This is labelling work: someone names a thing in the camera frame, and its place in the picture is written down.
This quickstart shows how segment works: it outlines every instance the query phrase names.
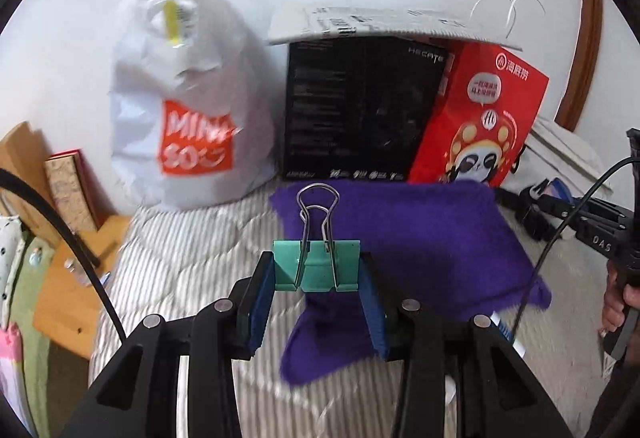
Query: metal screw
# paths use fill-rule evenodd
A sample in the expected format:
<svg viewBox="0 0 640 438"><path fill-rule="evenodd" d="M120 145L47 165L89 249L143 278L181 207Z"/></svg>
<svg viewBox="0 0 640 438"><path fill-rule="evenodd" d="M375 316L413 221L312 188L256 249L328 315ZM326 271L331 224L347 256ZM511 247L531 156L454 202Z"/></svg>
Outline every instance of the metal screw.
<svg viewBox="0 0 640 438"><path fill-rule="evenodd" d="M142 320L142 323L146 326L146 328L155 328L160 324L160 320L160 316L157 313L152 313L151 315L147 315Z"/></svg>
<svg viewBox="0 0 640 438"><path fill-rule="evenodd" d="M491 326L491 319L489 319L489 317L487 317L486 315L482 315L481 313L479 313L474 317L474 324L478 328L489 328L489 326Z"/></svg>
<svg viewBox="0 0 640 438"><path fill-rule="evenodd" d="M417 312L420 309L420 303L415 299L405 299L402 301L402 308L407 312Z"/></svg>
<svg viewBox="0 0 640 438"><path fill-rule="evenodd" d="M234 302L230 299L218 299L214 304L213 308L215 308L218 312L228 312L234 307Z"/></svg>

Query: binder clip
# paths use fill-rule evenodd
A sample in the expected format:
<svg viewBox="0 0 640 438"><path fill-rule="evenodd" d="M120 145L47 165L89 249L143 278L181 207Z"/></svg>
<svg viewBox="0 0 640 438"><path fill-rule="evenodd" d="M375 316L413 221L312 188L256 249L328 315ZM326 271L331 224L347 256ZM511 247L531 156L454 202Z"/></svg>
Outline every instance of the binder clip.
<svg viewBox="0 0 640 438"><path fill-rule="evenodd" d="M324 189L334 195L327 208L323 205L306 205L302 195L312 189ZM303 292L352 292L358 289L360 240L334 240L331 215L340 201L340 193L325 183L313 183L303 187L296 195L300 206L300 219L304 223L302 239L275 240L273 258L275 290ZM325 213L321 224L322 241L309 240L310 211Z"/></svg>

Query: purple cloth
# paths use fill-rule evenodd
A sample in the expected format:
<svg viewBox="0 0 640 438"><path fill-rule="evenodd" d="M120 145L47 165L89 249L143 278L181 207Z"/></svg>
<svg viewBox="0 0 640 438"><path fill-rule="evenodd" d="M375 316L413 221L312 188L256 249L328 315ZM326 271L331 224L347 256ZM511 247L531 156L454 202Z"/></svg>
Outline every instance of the purple cloth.
<svg viewBox="0 0 640 438"><path fill-rule="evenodd" d="M331 184L340 192L332 216L334 238L360 240L361 250L372 254L407 297L457 320L519 303L532 264L487 186L472 181ZM287 239L302 235L296 193L304 185L296 183L271 196ZM308 205L329 205L332 195L315 190L304 198ZM322 213L311 212L311 236L320 239ZM551 304L551 292L541 279L529 302L543 308ZM306 384L373 353L357 293L309 293L280 374L289 384Z"/></svg>

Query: wooden nightstand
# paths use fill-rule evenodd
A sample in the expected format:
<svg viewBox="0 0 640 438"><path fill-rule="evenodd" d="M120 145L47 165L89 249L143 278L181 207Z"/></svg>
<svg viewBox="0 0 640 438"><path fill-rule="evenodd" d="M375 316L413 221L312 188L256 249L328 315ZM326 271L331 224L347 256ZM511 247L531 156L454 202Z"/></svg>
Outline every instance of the wooden nightstand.
<svg viewBox="0 0 640 438"><path fill-rule="evenodd" d="M127 216L111 216L98 232L80 232L84 242L100 258L98 277L111 270L129 220ZM71 256L66 243L60 243L38 294L33 326L63 348L91 358L102 304L91 286L83 287L64 268Z"/></svg>

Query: red paper bag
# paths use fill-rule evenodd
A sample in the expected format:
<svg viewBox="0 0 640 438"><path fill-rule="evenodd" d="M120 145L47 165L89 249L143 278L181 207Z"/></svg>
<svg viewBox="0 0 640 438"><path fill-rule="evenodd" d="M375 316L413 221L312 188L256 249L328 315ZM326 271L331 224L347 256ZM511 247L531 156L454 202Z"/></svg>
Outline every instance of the red paper bag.
<svg viewBox="0 0 640 438"><path fill-rule="evenodd" d="M471 179L498 186L522 149L549 79L495 44L460 43L452 54L409 182Z"/></svg>

